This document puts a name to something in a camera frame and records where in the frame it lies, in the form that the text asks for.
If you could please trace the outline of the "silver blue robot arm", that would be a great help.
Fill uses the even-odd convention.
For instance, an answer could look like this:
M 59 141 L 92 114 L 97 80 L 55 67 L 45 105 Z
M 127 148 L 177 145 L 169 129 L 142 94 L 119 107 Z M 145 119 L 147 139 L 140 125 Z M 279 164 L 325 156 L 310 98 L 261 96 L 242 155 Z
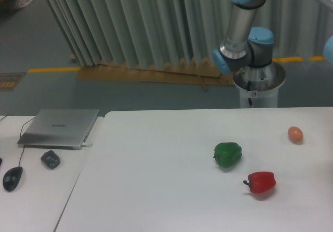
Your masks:
M 231 1 L 234 6 L 226 37 L 213 51 L 215 65 L 222 74 L 233 74 L 234 83 L 249 92 L 280 87 L 286 73 L 273 62 L 273 34 L 269 29 L 252 25 L 266 0 Z M 317 1 L 332 9 L 332 0 Z

